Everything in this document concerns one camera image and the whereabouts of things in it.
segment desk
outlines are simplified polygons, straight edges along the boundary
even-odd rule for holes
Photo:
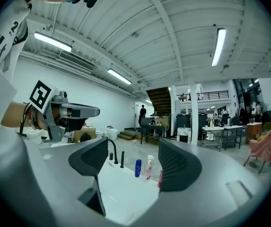
[[[221,145],[224,146],[226,150],[228,145],[235,146],[236,143],[238,143],[239,144],[238,148],[240,148],[242,133],[243,133],[243,127],[241,125],[225,126],[223,134],[222,134]]]
[[[248,123],[247,124],[247,138],[245,140],[246,144],[249,144],[250,140],[254,140],[256,134],[262,134],[262,123]]]
[[[140,129],[140,144],[142,144],[142,140],[143,140],[143,129],[147,129],[146,130],[146,142],[147,142],[147,138],[152,138],[152,139],[159,139],[159,138],[166,138],[167,137],[167,126],[160,126],[160,125],[153,125],[153,124],[142,124],[141,125],[141,129]],[[152,135],[148,135],[149,130],[158,130],[158,131],[162,131],[163,135],[162,137],[158,137],[158,136],[152,136]]]
[[[223,131],[224,128],[222,127],[202,127],[202,136],[201,136],[201,147],[204,147],[205,145],[212,145],[215,147],[220,146],[219,138],[217,137],[216,141],[214,142],[215,134],[219,134]],[[207,132],[213,133],[214,137],[213,140],[207,140]]]

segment concrete floor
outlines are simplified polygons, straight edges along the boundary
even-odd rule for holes
[[[250,155],[250,148],[248,145],[244,144],[245,137],[242,139],[242,145],[240,149],[236,148],[228,148],[226,151],[224,149],[221,150],[222,154],[227,154],[231,156],[234,160],[236,160],[239,164],[243,165],[247,160],[248,156]],[[137,159],[142,160],[142,168],[141,168],[141,175],[144,174],[145,165],[147,163],[147,156],[152,155],[154,157],[153,161],[153,168],[152,168],[152,179],[154,181],[158,181],[161,165],[158,161],[158,145],[152,145],[149,143],[140,144],[140,140],[130,140],[126,141],[123,139],[118,138],[115,141],[116,148],[117,148],[117,157],[119,162],[121,161],[121,153],[125,151],[125,158],[124,158],[124,165],[131,170],[135,168],[135,161]],[[206,146],[207,148],[211,148],[213,150],[219,151],[219,149],[214,148],[214,146]],[[109,152],[113,152],[113,146],[109,143]],[[258,175],[259,169],[262,166],[263,161],[260,159],[255,159],[251,157],[246,164],[245,168],[248,169],[250,172],[256,175],[256,177],[261,181],[262,184],[265,186],[271,185],[271,166],[269,164],[265,164],[263,170],[260,175]]]

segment wooden stairs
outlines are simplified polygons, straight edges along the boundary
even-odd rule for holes
[[[167,87],[147,91],[157,115],[171,113],[171,96]]]
[[[117,137],[124,140],[132,140],[135,138],[135,133],[130,132],[130,131],[123,131],[123,132],[120,132]]]

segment ceiling light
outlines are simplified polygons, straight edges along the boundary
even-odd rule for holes
[[[114,75],[115,77],[117,77],[119,80],[122,80],[124,83],[127,83],[128,85],[132,84],[132,82],[130,82],[129,80],[127,80],[125,77],[123,77],[122,75],[118,74],[116,71],[109,69],[108,72],[111,75]]]
[[[225,37],[226,37],[226,30],[221,28],[217,31],[217,41],[216,41],[216,49],[212,60],[212,66],[217,66],[220,55],[222,52],[222,48],[224,47]]]
[[[68,52],[71,52],[71,49],[72,49],[72,46],[71,45],[68,45],[62,41],[59,41],[57,39],[54,39],[50,36],[47,36],[47,35],[44,35],[44,34],[41,34],[39,32],[35,32],[35,38],[38,39],[38,40],[41,40],[41,41],[44,41],[46,43],[49,43],[49,44],[52,44],[56,47],[59,47],[63,50],[66,50]]]

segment white bottle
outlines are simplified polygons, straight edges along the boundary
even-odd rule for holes
[[[154,157],[152,155],[148,155],[148,161],[145,167],[145,178],[147,180],[150,180],[151,175],[152,175],[152,160],[154,159]]]

